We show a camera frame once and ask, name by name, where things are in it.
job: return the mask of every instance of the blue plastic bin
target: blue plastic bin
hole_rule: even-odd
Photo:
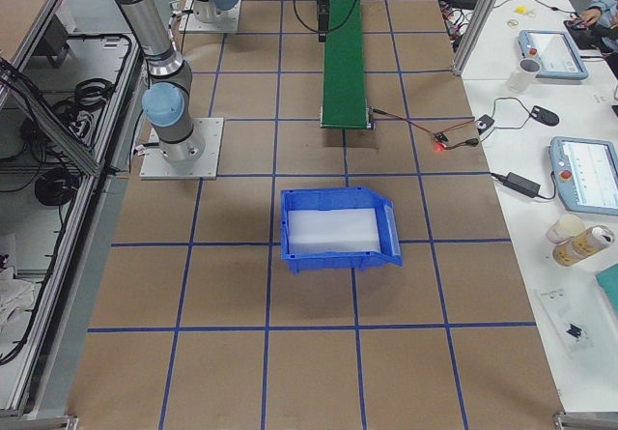
[[[290,211],[349,210],[373,208],[379,235],[380,251],[324,252],[292,254],[290,252]],[[403,265],[393,203],[367,187],[311,188],[281,191],[281,258],[290,271],[332,268],[366,268],[392,263]]]

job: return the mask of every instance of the green object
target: green object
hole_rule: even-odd
[[[618,313],[618,264],[597,274],[597,282],[607,293],[609,302]]]
[[[330,1],[330,28],[346,19],[353,4],[354,0]],[[360,0],[348,22],[326,37],[321,125],[330,129],[372,127],[365,97]]]

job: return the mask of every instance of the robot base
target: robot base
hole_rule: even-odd
[[[172,162],[165,159],[158,148],[151,148],[144,155],[142,179],[216,179],[219,165],[223,118],[195,118],[196,127],[204,135],[206,150],[194,161]],[[151,131],[149,142],[158,142],[155,130]]]
[[[186,0],[184,9],[189,10],[192,2],[193,0]],[[185,14],[181,18],[179,31],[185,34],[236,34],[239,30],[241,4],[242,0],[231,10],[223,12],[215,22],[202,22],[194,14]]]

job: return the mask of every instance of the white bin bottom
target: white bin bottom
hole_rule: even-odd
[[[380,251],[373,208],[289,211],[288,228],[291,254]]]

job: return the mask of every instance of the paper cup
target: paper cup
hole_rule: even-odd
[[[549,227],[545,235],[553,244],[561,244],[570,237],[579,235],[584,230],[586,230],[586,226],[583,220],[576,215],[561,215],[560,218]]]
[[[506,86],[512,92],[521,93],[528,88],[528,85],[536,78],[541,70],[541,64],[532,58],[523,58],[518,63],[518,67],[511,73]]]

